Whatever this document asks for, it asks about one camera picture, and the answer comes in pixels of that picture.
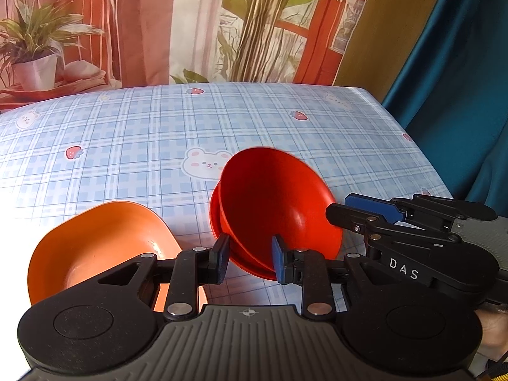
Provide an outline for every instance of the bear face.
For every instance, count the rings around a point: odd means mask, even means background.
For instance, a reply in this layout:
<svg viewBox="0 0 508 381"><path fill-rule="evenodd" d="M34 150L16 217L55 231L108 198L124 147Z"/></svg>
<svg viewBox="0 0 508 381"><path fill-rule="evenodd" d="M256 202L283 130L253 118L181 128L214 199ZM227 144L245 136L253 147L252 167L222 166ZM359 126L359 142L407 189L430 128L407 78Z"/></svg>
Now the bear face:
<svg viewBox="0 0 508 381"><path fill-rule="evenodd" d="M335 106L339 106L341 109L352 110L352 106L351 106L351 104L347 100L345 100L345 99L339 99L337 96L335 96L332 93L328 93L324 97L324 100L332 103Z"/></svg>
<svg viewBox="0 0 508 381"><path fill-rule="evenodd" d="M40 114L34 110L27 111L16 120L16 127L20 130L24 130L32 126L34 122L39 118Z"/></svg>
<svg viewBox="0 0 508 381"><path fill-rule="evenodd" d="M226 162L232 154L226 150L207 152L200 147L187 150L182 171L191 178L219 180Z"/></svg>

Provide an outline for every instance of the orange bowl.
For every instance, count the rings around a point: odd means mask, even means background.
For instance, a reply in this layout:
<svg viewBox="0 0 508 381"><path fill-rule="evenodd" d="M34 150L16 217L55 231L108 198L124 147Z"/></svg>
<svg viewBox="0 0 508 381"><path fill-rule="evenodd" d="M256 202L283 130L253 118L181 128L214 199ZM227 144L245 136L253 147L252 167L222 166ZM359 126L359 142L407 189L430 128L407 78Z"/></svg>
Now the orange bowl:
<svg viewBox="0 0 508 381"><path fill-rule="evenodd" d="M218 184L222 230L261 266L273 271L272 237L288 248L308 248L335 259L342 229L326 220L335 202L324 181L283 151L254 147L235 154Z"/></svg>
<svg viewBox="0 0 508 381"><path fill-rule="evenodd" d="M164 221L134 202L108 202L51 230L29 265L32 305L141 253L175 258L181 249ZM155 310L162 312L169 284L162 284ZM200 307L207 302L199 288Z"/></svg>
<svg viewBox="0 0 508 381"><path fill-rule="evenodd" d="M220 217L220 207L218 202L218 185L213 190L212 196L210 197L210 226L212 228L212 233L215 239L219 237L222 233L222 224L223 221ZM259 262L257 262L254 258L250 257L248 253L244 251L244 249L238 245L233 239L230 240L230 260L243 269L245 272L248 272L251 275L257 276L263 279L269 279L272 281L276 281L277 277L275 276L275 272L270 271L265 268Z"/></svg>

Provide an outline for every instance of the crosshair symbol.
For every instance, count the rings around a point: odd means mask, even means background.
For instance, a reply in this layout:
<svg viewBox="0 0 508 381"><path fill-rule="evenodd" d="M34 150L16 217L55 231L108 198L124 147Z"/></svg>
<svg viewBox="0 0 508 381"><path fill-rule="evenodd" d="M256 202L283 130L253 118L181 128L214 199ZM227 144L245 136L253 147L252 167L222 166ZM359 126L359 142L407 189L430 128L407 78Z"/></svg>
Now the crosshair symbol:
<svg viewBox="0 0 508 381"><path fill-rule="evenodd" d="M256 315L257 312L253 309L248 308L248 309L244 309L242 311L242 314L244 314L246 317L252 317L253 315Z"/></svg>

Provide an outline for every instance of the textured grip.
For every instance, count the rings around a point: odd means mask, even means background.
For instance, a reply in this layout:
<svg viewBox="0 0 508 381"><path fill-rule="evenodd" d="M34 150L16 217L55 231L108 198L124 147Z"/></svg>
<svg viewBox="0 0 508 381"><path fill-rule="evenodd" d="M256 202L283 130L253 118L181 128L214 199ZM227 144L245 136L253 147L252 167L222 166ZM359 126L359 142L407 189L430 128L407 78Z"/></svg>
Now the textured grip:
<svg viewBox="0 0 508 381"><path fill-rule="evenodd" d="M499 267L508 271L508 218L499 216L490 221L456 219L450 232L459 235L464 242L487 249L496 258Z"/></svg>
<svg viewBox="0 0 508 381"><path fill-rule="evenodd" d="M34 369L22 381L403 381L352 354L327 323L293 306L207 305L188 322L167 324L140 357L103 374L65 377ZM466 371L427 378L472 381Z"/></svg>

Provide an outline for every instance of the curtain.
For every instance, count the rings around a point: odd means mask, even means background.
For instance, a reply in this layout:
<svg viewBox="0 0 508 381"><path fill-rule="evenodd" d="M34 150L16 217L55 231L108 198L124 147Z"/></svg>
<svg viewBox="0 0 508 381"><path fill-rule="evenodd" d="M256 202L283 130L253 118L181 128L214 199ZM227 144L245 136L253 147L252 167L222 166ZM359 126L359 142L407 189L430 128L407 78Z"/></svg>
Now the curtain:
<svg viewBox="0 0 508 381"><path fill-rule="evenodd" d="M15 5L20 1L22 11L30 13L25 17L34 23L47 4L64 7L70 28L78 33L87 26L86 35L64 40L61 33L57 37L50 27L44 29L54 24L46 20L33 35L6 29L19 26ZM8 18L0 24L0 110L120 87L206 82L331 85L364 2L0 0L0 20ZM50 18L59 18L56 11L50 13ZM51 39L45 38L48 33L53 33ZM62 40L57 53L48 43L56 42L53 37ZM19 50L26 47L25 38L37 40L34 52ZM36 68L42 62L35 62L44 57L48 59L43 62L58 65ZM30 67L17 67L19 63ZM34 90L31 81L45 83Z"/></svg>
<svg viewBox="0 0 508 381"><path fill-rule="evenodd" d="M382 102L421 36L437 0L366 0L335 86L361 87Z"/></svg>
<svg viewBox="0 0 508 381"><path fill-rule="evenodd" d="M383 104L455 198L508 216L508 0L438 0Z"/></svg>

